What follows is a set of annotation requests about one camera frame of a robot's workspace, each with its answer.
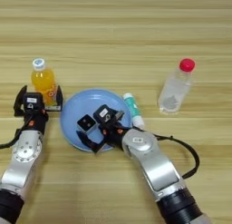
blue plate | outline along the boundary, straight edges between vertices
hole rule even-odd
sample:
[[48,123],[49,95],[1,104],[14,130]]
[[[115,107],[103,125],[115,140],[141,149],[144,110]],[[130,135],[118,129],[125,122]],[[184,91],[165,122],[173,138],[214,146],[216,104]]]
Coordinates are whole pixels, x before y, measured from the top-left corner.
[[[124,111],[125,114],[121,120],[121,124],[126,127],[131,127],[131,114],[124,100],[117,94],[101,89],[85,90],[76,93],[63,106],[61,114],[61,126],[64,137],[74,147],[83,151],[92,151],[87,146],[82,144],[76,131],[78,130],[77,121],[85,114],[91,117],[93,113],[103,104],[107,104],[110,108],[117,111]],[[88,137],[100,142],[103,137],[98,128],[93,130]],[[111,146],[105,145],[103,150],[108,151]]]

cable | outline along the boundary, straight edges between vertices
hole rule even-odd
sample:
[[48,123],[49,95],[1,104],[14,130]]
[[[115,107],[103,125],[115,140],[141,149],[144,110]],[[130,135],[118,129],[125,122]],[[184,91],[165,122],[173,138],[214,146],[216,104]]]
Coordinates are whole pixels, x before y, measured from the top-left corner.
[[13,146],[18,141],[20,134],[25,129],[25,127],[29,124],[29,122],[33,119],[33,117],[34,115],[32,114],[11,141],[9,141],[8,143],[0,144],[0,149],[10,148],[11,146]]
[[193,158],[195,160],[195,167],[192,170],[190,170],[187,173],[185,173],[182,176],[183,179],[187,179],[187,178],[193,176],[198,171],[200,160],[199,160],[199,156],[198,156],[197,152],[195,151],[195,149],[192,146],[190,146],[189,144],[185,143],[184,141],[180,141],[178,139],[175,139],[172,135],[170,137],[167,137],[167,136],[161,136],[161,135],[154,134],[154,136],[157,138],[158,141],[165,141],[165,140],[175,141],[178,144],[180,144],[183,147],[185,147],[188,151],[190,151],[190,153],[192,154],[192,156],[193,156]]

orange liquid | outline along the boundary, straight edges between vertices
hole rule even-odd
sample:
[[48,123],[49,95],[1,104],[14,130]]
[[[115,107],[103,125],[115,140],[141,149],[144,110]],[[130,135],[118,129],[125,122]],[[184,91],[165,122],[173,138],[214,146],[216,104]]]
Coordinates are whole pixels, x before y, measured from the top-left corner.
[[56,94],[56,85],[52,69],[34,70],[32,72],[32,83],[35,90],[43,95],[45,105],[56,105],[56,101],[53,100]]

clear plastic bottle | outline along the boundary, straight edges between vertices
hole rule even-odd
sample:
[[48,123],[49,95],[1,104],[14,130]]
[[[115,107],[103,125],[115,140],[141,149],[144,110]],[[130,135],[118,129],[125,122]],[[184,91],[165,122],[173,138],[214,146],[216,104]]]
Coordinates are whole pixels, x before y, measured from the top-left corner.
[[46,67],[44,59],[33,61],[32,83],[37,92],[43,95],[44,104],[54,106],[56,102],[56,84],[53,70]]
[[191,73],[195,62],[184,59],[179,68],[165,82],[159,97],[159,110],[161,112],[177,112],[193,84]]

wood grain surface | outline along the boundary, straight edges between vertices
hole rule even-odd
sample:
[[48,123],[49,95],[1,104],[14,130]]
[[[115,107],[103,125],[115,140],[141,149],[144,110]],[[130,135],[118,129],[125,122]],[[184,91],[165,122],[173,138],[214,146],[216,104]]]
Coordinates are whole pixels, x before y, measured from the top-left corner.
[[[53,67],[65,99],[86,88],[133,93],[148,131],[194,145],[198,174],[187,180],[200,208],[232,223],[232,0],[0,0],[0,142],[22,120],[15,96],[30,84],[32,60]],[[179,60],[196,60],[181,111],[160,114],[157,98]],[[193,166],[178,145],[160,145],[182,173]],[[63,138],[53,114],[45,158],[19,224],[164,223],[140,172],[120,150],[99,157]],[[0,172],[11,150],[0,154]]]

